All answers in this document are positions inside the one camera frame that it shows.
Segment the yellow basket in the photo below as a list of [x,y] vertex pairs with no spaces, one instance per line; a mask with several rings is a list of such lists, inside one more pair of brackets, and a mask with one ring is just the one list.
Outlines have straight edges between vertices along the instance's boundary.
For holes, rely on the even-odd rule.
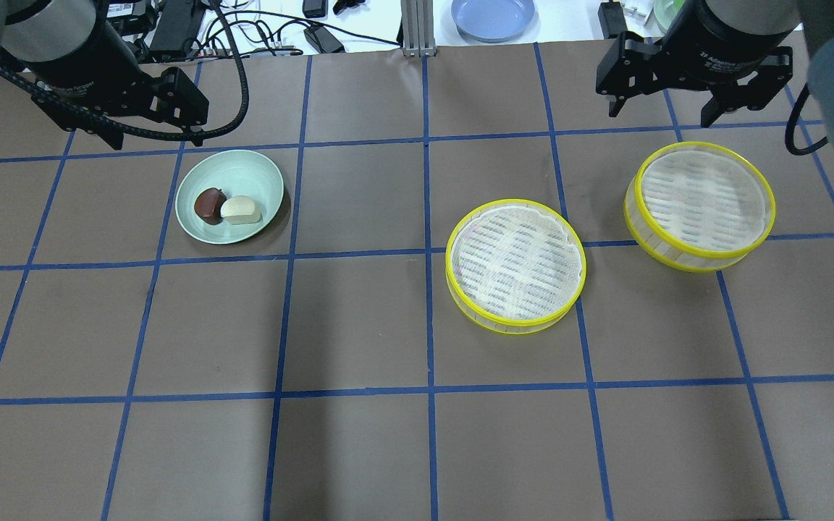
[[678,270],[721,270],[741,261],[774,227],[765,176],[728,148],[699,141],[665,146],[626,190],[626,225],[660,263]]
[[472,322],[528,334],[559,322],[584,287],[581,240],[558,213],[526,199],[471,211],[446,247],[446,282]]

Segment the plate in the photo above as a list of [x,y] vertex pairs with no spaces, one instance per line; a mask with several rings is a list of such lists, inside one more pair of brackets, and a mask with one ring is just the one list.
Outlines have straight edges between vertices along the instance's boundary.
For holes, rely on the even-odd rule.
[[[195,213],[195,199],[208,188],[218,188],[228,198],[246,195],[259,207],[262,219],[252,224],[208,224]],[[232,244],[258,234],[282,205],[285,182],[271,159],[254,151],[226,151],[195,165],[176,191],[176,219],[182,230],[208,244]]]
[[533,0],[452,0],[452,19],[474,39],[506,42],[526,30],[536,13]]

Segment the dark brown object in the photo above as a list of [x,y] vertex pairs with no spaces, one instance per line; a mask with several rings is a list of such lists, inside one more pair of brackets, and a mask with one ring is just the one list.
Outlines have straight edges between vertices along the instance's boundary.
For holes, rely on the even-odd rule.
[[208,224],[221,222],[221,207],[227,200],[227,195],[217,188],[209,188],[195,199],[195,213]]

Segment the metal post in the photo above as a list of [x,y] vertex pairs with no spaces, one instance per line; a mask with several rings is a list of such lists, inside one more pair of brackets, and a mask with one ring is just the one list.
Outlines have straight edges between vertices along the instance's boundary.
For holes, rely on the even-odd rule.
[[433,0],[401,0],[401,29],[404,56],[437,55],[433,37]]

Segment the blue bowl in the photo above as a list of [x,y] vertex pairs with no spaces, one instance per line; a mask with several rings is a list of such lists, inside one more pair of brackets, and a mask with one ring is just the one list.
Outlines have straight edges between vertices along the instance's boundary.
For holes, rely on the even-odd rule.
[[533,0],[452,0],[459,31],[480,42],[506,42],[526,30],[536,14]]

